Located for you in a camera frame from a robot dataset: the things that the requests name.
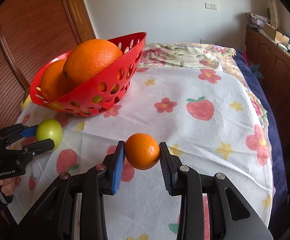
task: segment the metal bolt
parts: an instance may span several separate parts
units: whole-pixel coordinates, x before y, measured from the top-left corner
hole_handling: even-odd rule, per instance
[[[60,174],[61,179],[67,179],[69,177],[69,174],[67,172],[63,172]]]
[[[189,171],[189,168],[186,166],[186,165],[182,165],[180,168],[179,168],[181,171]]]
[[[106,167],[105,167],[104,164],[98,164],[98,165],[96,165],[95,168],[96,168],[98,171],[102,171],[102,170],[104,170]]]
[[[216,177],[217,177],[218,179],[225,179],[225,178],[226,178],[226,176],[225,176],[223,173],[217,173],[217,174],[216,174]]]

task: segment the bed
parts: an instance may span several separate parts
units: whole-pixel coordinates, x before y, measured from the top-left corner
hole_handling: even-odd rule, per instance
[[[198,113],[197,104],[213,114]],[[35,125],[47,118],[60,121],[63,142],[53,153],[37,156],[17,179],[8,206],[17,223],[58,174],[86,172],[113,153],[118,140],[136,132],[166,141],[172,154],[200,173],[225,173],[266,225],[271,210],[274,218],[281,215],[287,187],[276,125],[239,51],[149,44],[119,104],[96,117],[79,118],[31,103],[18,122]],[[11,148],[35,140],[26,138]],[[126,162],[119,193],[105,198],[109,239],[176,239],[180,199],[165,192],[159,165],[143,172]],[[205,197],[204,205],[208,208]],[[78,237],[78,209],[76,218]],[[208,216],[205,222],[208,239]]]

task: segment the red plastic fruit basket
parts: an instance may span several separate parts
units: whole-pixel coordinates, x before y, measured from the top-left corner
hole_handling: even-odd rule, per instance
[[[36,73],[30,86],[32,101],[58,112],[83,117],[97,115],[111,109],[123,98],[130,86],[130,80],[141,60],[146,33],[129,34],[109,41],[117,45],[123,52],[124,55],[120,59],[68,94],[48,102],[40,89],[42,75],[52,62],[67,59],[71,52],[66,52],[47,63]]]

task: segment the navy blue fabric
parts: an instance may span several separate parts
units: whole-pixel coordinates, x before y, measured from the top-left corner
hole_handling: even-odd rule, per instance
[[[268,137],[272,146],[272,173],[274,187],[276,189],[272,204],[272,214],[270,218],[269,229],[272,231],[272,233],[275,231],[276,234],[280,235],[279,232],[283,232],[284,230],[284,219],[287,210],[287,183],[276,121],[257,78],[246,65],[242,52],[239,50],[236,52],[237,55],[233,58],[238,68],[242,72],[251,91],[255,94],[256,97],[260,99],[263,107],[267,111],[267,118],[269,123]]]

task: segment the tangerine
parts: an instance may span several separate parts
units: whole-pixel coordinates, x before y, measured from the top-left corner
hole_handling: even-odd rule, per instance
[[[134,168],[148,170],[159,160],[158,143],[148,134],[135,133],[125,143],[125,156]]]
[[[65,60],[57,60],[44,71],[41,80],[41,92],[45,99],[54,101],[71,91],[71,86],[63,75]]]
[[[76,88],[122,56],[120,49],[110,41],[85,41],[69,54],[63,73],[73,88]]]

